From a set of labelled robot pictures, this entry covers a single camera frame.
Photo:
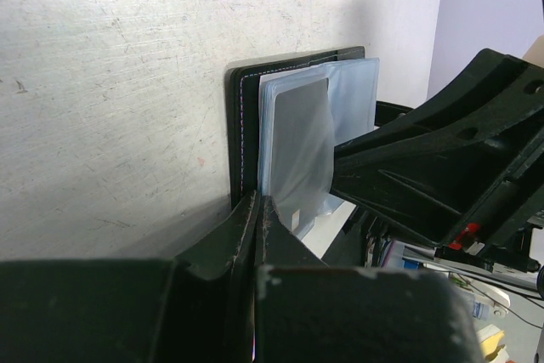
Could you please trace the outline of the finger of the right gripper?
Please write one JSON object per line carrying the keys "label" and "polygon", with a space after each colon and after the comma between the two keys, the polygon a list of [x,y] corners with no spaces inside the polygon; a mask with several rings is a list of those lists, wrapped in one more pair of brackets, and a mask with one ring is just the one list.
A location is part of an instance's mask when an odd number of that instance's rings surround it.
{"label": "finger of the right gripper", "polygon": [[331,190],[424,246],[503,247],[543,207],[543,126],[388,124],[335,149]]}
{"label": "finger of the right gripper", "polygon": [[441,91],[417,108],[378,101],[375,130],[335,148],[341,159],[363,150],[436,131],[457,122],[520,80],[524,75],[543,78],[543,68],[485,48]]}

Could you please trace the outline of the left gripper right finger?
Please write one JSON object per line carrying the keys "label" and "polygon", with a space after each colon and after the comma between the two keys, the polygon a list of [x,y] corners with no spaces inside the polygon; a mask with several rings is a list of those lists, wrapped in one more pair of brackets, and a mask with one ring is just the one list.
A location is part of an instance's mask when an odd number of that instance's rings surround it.
{"label": "left gripper right finger", "polygon": [[480,362],[472,317],[442,275],[332,267],[261,201],[256,253],[259,362]]}

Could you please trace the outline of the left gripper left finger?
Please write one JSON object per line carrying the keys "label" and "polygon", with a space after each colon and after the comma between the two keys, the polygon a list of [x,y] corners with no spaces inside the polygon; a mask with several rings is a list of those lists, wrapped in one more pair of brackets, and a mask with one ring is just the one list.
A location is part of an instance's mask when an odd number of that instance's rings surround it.
{"label": "left gripper left finger", "polygon": [[2,263],[2,361],[250,361],[259,205],[173,258]]}

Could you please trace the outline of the dark grey credit card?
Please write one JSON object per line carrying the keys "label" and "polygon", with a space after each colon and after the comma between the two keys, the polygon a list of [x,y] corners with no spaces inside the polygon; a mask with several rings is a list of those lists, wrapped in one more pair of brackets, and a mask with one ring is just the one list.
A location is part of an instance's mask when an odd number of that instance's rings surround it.
{"label": "dark grey credit card", "polygon": [[334,125],[328,81],[301,85],[275,100],[270,195],[291,231],[311,224],[328,196]]}

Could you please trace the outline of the black leather card holder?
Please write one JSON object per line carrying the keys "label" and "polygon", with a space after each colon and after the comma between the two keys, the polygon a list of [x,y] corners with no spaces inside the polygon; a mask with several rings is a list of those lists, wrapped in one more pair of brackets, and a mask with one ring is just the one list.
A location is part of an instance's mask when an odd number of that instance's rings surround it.
{"label": "black leather card holder", "polygon": [[379,67],[353,47],[230,70],[231,204],[251,191],[269,196],[299,238],[341,206],[330,193],[334,149],[374,130]]}

